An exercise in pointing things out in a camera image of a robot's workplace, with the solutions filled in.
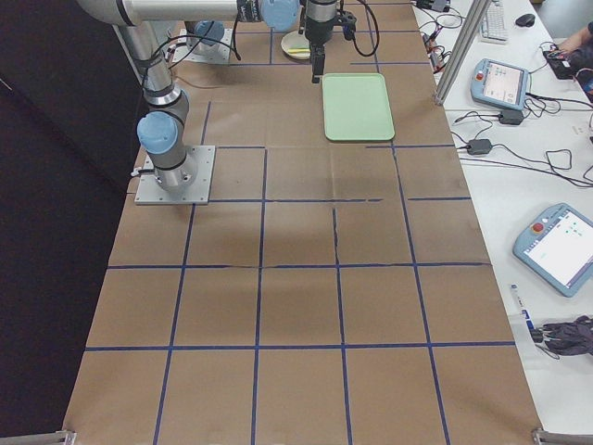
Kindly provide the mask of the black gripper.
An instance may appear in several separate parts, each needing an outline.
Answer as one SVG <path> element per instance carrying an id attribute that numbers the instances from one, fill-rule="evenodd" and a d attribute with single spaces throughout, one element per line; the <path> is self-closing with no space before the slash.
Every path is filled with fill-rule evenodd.
<path id="1" fill-rule="evenodd" d="M 305 2 L 305 36 L 310 42 L 311 81 L 319 83 L 324 74 L 324 45 L 331 39 L 336 22 L 335 0 L 307 0 Z"/>

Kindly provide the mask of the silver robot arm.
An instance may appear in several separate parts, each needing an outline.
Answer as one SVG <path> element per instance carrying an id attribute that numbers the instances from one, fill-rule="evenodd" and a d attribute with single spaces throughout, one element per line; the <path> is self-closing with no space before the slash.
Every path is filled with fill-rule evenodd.
<path id="1" fill-rule="evenodd" d="M 285 31 L 295 24 L 303 6 L 314 83 L 323 75 L 324 46 L 338 24 L 336 1 L 81 1 L 79 6 L 119 33 L 150 109 L 137 125 L 140 144 L 153 163 L 157 184 L 170 191 L 193 183 L 198 167 L 183 143 L 189 99 L 172 78 L 152 27 L 154 21 L 263 21 L 276 31 Z"/>
<path id="2" fill-rule="evenodd" d="M 225 29 L 221 21 L 186 21 L 187 46 L 194 52 L 214 50 L 222 40 Z"/>

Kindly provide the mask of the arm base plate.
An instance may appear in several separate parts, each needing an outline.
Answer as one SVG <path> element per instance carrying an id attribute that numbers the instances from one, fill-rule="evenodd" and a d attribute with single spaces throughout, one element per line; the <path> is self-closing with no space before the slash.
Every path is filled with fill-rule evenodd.
<path id="1" fill-rule="evenodd" d="M 192 53 L 189 53 L 190 46 L 187 45 L 187 39 L 185 38 L 186 29 L 181 29 L 180 35 L 180 42 L 175 45 L 171 59 L 173 63 L 179 61 L 218 65 L 227 65 L 229 63 L 231 54 L 229 45 L 231 44 L 232 38 L 231 29 L 224 30 L 224 35 L 222 36 L 220 43 L 215 43 L 214 45 L 201 43 Z"/>
<path id="2" fill-rule="evenodd" d="M 215 165 L 215 146 L 186 146 L 184 164 L 171 171 L 157 169 L 146 155 L 134 202 L 137 205 L 207 205 Z"/>

